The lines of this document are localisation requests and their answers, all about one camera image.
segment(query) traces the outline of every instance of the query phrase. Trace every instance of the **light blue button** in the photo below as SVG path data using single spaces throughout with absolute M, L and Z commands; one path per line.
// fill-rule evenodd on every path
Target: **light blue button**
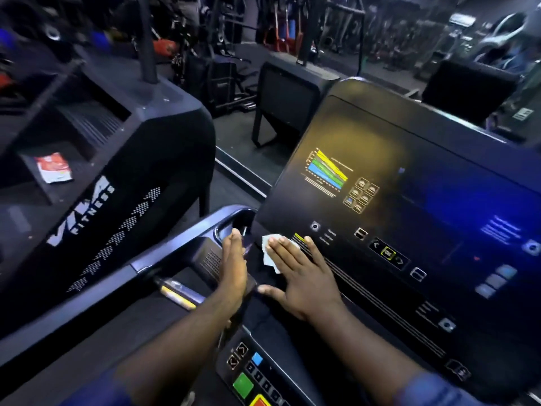
M 262 360 L 263 358 L 257 352 L 254 353 L 254 355 L 252 356 L 252 362 L 254 362 L 256 366 L 259 366 Z

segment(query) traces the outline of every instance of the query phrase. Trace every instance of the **hand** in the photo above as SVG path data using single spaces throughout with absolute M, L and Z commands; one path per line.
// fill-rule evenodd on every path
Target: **hand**
M 331 269 L 314 241 L 305 237 L 314 263 L 285 237 L 270 238 L 267 253 L 287 280 L 286 292 L 261 285 L 258 292 L 270 296 L 284 309 L 303 321 L 312 321 L 321 311 L 343 307 L 340 291 Z
M 222 244 L 219 288 L 225 290 L 226 295 L 238 303 L 237 309 L 241 305 L 248 279 L 246 261 L 243 256 L 245 251 L 239 230 L 233 229 L 231 235 L 226 237 Z

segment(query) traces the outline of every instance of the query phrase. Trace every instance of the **person's left hand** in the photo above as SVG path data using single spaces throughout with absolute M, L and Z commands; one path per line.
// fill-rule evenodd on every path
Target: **person's left hand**
M 220 267 L 220 288 L 223 288 L 229 297 L 238 306 L 242 302 L 246 290 L 248 270 L 244 259 L 245 249 L 242 247 L 242 236 L 239 230 L 233 229 L 231 235 L 222 243 L 222 265 Z

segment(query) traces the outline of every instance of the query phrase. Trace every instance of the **black control panel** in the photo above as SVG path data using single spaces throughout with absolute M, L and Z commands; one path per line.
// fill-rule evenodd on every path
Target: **black control panel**
M 313 404 L 243 326 L 218 355 L 216 372 L 246 406 Z
M 515 163 L 530 154 L 518 151 L 343 81 L 253 228 L 307 253 L 310 235 L 348 298 L 451 382 L 509 401 L 541 365 L 541 195 Z

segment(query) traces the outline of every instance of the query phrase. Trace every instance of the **person's right hand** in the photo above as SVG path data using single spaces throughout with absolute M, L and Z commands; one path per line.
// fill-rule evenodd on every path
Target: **person's right hand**
M 344 307 L 331 269 L 314 241 L 305 237 L 314 263 L 285 237 L 270 238 L 267 253 L 287 280 L 286 291 L 261 285 L 258 292 L 279 302 L 286 311 L 311 321 L 322 311 Z

